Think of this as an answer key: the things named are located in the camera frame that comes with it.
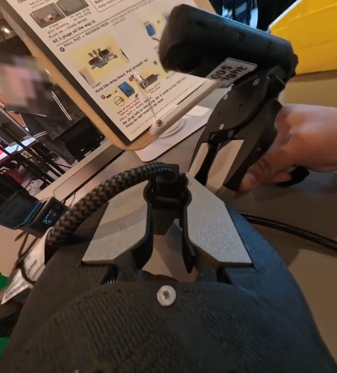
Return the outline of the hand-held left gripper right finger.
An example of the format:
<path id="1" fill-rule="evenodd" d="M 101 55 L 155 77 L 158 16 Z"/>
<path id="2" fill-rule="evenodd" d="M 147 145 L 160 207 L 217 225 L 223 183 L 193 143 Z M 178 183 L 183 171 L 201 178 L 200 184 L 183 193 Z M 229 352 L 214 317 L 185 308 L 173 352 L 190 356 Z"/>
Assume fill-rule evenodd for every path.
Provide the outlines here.
<path id="1" fill-rule="evenodd" d="M 189 173 L 181 174 L 182 256 L 185 269 L 250 267 L 252 260 L 225 203 Z"/>

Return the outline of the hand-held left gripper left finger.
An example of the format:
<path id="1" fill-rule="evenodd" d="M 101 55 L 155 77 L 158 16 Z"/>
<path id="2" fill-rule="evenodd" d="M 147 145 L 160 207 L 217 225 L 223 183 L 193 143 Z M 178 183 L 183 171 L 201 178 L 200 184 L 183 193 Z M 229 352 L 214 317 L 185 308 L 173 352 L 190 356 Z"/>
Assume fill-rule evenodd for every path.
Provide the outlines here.
<path id="1" fill-rule="evenodd" d="M 153 217 L 144 181 L 110 199 L 83 264 L 143 269 L 153 252 Z"/>

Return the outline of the person's right hand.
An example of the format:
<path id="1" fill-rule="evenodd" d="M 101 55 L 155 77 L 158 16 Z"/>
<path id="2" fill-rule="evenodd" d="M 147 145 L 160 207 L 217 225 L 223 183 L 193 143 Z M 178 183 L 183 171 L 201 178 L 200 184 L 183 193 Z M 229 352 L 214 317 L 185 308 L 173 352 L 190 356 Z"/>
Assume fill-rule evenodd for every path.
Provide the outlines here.
<path id="1" fill-rule="evenodd" d="M 267 152 L 249 167 L 238 191 L 292 179 L 293 167 L 314 172 L 337 170 L 337 108 L 284 106 L 276 119 L 278 134 Z"/>

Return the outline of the black battery charger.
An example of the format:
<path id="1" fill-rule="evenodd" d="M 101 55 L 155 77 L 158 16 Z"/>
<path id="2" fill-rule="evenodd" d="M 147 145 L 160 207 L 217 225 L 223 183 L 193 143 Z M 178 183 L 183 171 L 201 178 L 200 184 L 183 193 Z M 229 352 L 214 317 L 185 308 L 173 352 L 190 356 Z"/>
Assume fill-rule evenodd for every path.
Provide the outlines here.
<path id="1" fill-rule="evenodd" d="M 0 208 L 0 226 L 42 237 L 68 207 L 54 197 L 39 200 L 27 193 L 14 193 Z"/>

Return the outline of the yellow plastic bin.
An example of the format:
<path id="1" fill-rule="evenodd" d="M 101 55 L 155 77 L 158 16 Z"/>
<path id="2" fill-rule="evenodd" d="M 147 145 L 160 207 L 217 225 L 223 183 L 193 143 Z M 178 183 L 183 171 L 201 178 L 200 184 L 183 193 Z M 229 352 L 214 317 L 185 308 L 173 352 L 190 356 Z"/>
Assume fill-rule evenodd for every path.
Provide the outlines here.
<path id="1" fill-rule="evenodd" d="M 293 3 L 268 27 L 298 56 L 298 75 L 337 70 L 337 0 Z"/>

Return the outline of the dark striped jacket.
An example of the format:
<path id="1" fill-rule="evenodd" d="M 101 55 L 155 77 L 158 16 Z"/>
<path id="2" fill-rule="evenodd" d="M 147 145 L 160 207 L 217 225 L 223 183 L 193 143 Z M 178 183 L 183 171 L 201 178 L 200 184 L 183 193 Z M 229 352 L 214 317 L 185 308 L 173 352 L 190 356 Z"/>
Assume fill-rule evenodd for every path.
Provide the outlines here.
<path id="1" fill-rule="evenodd" d="M 20 112 L 20 116 L 37 142 L 72 165 L 99 147 L 105 136 L 59 85 L 51 90 L 49 113 Z"/>

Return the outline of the instruction sheet on wooden stand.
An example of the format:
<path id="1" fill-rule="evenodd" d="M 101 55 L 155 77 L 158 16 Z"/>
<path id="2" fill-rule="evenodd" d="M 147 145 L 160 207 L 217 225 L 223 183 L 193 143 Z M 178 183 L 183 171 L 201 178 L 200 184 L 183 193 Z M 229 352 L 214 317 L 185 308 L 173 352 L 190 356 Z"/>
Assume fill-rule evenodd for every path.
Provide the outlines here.
<path id="1" fill-rule="evenodd" d="M 171 10 L 208 1 L 8 0 L 0 11 L 31 54 L 115 146 L 140 151 L 220 83 L 162 67 Z"/>

